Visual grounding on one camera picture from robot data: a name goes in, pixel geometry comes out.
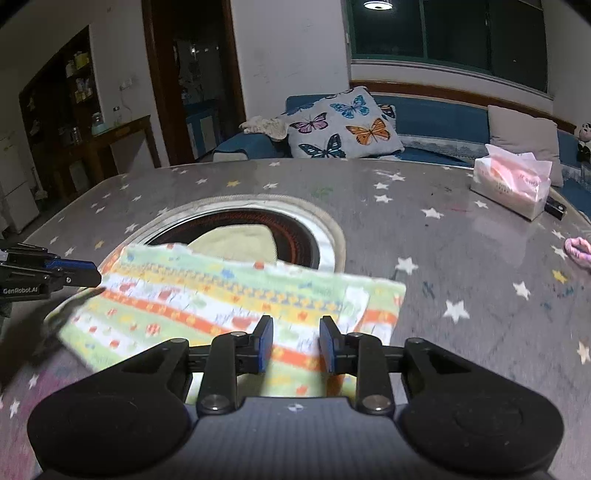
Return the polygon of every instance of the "butterfly pillow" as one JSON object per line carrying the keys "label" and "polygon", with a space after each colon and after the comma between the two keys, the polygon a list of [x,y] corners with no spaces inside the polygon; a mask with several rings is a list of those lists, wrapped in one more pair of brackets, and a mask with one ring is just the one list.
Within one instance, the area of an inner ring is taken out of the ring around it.
{"label": "butterfly pillow", "polygon": [[395,127],[365,87],[284,113],[295,158],[362,158],[404,149]]}

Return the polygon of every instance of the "window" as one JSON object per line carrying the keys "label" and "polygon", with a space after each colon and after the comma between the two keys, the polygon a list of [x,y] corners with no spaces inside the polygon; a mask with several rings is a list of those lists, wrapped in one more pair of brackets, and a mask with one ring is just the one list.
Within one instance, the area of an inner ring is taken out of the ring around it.
{"label": "window", "polygon": [[546,91],[540,0],[348,0],[354,59],[412,60],[488,73]]}

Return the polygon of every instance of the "blue sofa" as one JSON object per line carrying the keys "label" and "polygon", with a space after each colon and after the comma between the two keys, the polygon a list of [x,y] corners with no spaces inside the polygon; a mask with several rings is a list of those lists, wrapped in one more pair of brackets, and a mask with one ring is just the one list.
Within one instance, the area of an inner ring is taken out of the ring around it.
{"label": "blue sofa", "polygon": [[[286,110],[315,102],[325,95],[290,96]],[[470,166],[474,158],[486,154],[489,142],[488,111],[479,106],[435,99],[410,98],[395,95],[374,95],[377,103],[394,105],[396,131],[405,150],[395,155],[408,161],[421,161],[450,166]],[[591,217],[591,189],[580,183],[577,162],[577,139],[558,131],[560,162],[563,165],[564,187],[556,189],[578,210]],[[214,161],[254,160],[291,157],[289,145],[272,142],[263,134],[240,133],[220,144]]]}

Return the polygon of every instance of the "white wall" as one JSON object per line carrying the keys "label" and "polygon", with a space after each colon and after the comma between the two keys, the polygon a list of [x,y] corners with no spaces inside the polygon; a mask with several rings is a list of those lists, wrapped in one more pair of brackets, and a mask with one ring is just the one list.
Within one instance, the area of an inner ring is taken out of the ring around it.
{"label": "white wall", "polygon": [[[16,78],[9,88],[2,89],[2,100],[12,99],[13,104],[14,101],[18,104],[18,94],[31,78],[87,25],[90,25],[103,114],[107,120],[110,118],[113,106],[120,104],[119,83],[134,76],[135,85],[124,91],[125,101],[132,108],[134,118],[151,115],[160,160],[168,164],[148,69],[141,0],[31,0],[0,29],[2,70],[12,71],[12,78]],[[23,130],[20,109],[0,108],[0,125],[17,131],[24,170],[29,170],[33,158]],[[142,148],[145,146],[140,145],[136,149],[138,157],[144,156]]]}
{"label": "white wall", "polygon": [[290,95],[349,86],[340,0],[232,0],[246,116],[272,118]]}
{"label": "white wall", "polygon": [[542,0],[548,44],[548,92],[554,114],[591,122],[591,25],[564,0]]}
{"label": "white wall", "polygon": [[418,83],[480,93],[520,103],[543,112],[553,113],[553,102],[548,96],[529,89],[508,85],[507,82],[483,78],[482,75],[458,69],[444,69],[427,64],[413,66],[372,64],[351,65],[353,80],[381,80],[384,82]]}

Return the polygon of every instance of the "beige pillow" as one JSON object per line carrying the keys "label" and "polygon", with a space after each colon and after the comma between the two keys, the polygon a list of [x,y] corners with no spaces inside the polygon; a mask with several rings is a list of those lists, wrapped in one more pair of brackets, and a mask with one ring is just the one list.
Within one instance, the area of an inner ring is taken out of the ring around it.
{"label": "beige pillow", "polygon": [[558,130],[552,120],[489,105],[488,125],[492,145],[512,153],[532,152],[536,160],[550,160],[552,185],[564,185],[558,156]]}

